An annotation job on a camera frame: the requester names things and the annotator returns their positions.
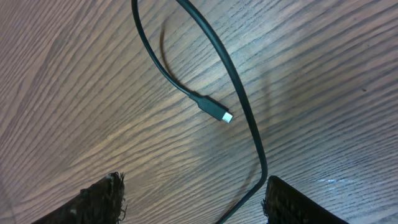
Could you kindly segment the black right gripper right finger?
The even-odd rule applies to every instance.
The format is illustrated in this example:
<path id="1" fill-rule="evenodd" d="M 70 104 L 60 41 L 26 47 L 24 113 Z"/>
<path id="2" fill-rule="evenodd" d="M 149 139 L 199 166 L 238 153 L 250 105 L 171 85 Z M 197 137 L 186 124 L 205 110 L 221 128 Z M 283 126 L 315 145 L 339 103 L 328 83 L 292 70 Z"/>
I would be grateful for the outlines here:
<path id="1" fill-rule="evenodd" d="M 262 209 L 268 224 L 347 224 L 275 175 L 269 177 Z"/>

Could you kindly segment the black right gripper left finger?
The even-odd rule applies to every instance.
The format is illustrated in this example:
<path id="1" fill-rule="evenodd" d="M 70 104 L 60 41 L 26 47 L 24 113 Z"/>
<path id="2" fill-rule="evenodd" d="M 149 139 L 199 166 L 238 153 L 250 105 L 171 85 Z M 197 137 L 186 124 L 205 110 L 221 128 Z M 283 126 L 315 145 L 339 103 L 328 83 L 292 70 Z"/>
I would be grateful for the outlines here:
<path id="1" fill-rule="evenodd" d="M 33 224 L 117 224 L 126 217 L 124 201 L 124 173 L 109 173 Z"/>

